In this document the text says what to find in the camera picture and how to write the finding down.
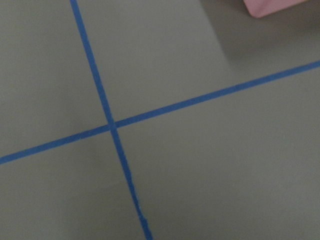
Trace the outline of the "pink plastic box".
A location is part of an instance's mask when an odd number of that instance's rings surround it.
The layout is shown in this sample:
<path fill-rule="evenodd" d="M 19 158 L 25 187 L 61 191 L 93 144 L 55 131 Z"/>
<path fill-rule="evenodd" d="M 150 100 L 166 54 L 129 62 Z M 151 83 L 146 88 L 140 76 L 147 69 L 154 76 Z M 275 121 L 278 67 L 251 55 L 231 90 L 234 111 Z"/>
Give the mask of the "pink plastic box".
<path fill-rule="evenodd" d="M 243 2 L 249 14 L 258 19 L 302 4 L 306 0 L 243 0 Z"/>

